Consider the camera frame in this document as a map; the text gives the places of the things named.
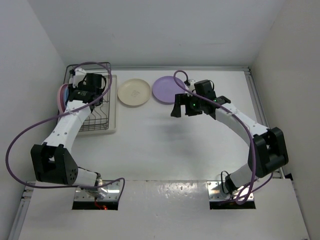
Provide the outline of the pink plate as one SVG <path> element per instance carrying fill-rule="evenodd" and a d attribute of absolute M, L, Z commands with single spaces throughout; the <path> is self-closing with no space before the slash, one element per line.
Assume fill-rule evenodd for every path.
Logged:
<path fill-rule="evenodd" d="M 61 85 L 57 91 L 56 104 L 60 114 L 63 114 L 65 112 L 66 106 L 67 106 L 64 104 L 64 101 L 63 101 L 63 92 L 66 86 L 68 86 L 68 84 Z"/>

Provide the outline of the cream plate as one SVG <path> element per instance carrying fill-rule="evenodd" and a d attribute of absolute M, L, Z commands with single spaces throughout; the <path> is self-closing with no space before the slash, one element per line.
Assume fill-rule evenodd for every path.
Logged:
<path fill-rule="evenodd" d="M 118 99 L 129 107 L 145 104 L 151 97 L 152 88 L 143 79 L 132 78 L 125 81 L 117 89 Z"/>

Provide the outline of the blue plate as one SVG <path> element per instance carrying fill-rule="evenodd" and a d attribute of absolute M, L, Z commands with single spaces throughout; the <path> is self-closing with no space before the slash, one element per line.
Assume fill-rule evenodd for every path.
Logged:
<path fill-rule="evenodd" d="M 67 105 L 68 97 L 69 97 L 69 87 L 66 86 L 63 90 L 63 103 L 65 106 Z"/>

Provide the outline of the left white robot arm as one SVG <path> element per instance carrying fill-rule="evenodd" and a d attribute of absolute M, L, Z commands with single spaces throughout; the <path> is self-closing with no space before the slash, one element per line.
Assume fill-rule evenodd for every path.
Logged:
<path fill-rule="evenodd" d="M 36 180 L 64 186 L 94 187 L 100 175 L 79 167 L 71 150 L 78 132 L 95 107 L 103 102 L 105 76 L 87 73 L 77 86 L 68 85 L 65 116 L 60 117 L 52 133 L 30 151 Z"/>

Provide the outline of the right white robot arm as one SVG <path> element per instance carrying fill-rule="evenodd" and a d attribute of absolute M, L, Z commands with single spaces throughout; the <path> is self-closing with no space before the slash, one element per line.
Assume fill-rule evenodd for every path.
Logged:
<path fill-rule="evenodd" d="M 230 99 L 217 96 L 210 80 L 187 79 L 177 85 L 184 93 L 175 95 L 171 117 L 180 118 L 182 106 L 189 117 L 206 114 L 231 129 L 249 147 L 247 163 L 225 177 L 221 187 L 225 195 L 242 186 L 251 186 L 255 180 L 288 164 L 285 137 L 280 128 L 269 128 L 246 116 Z"/>

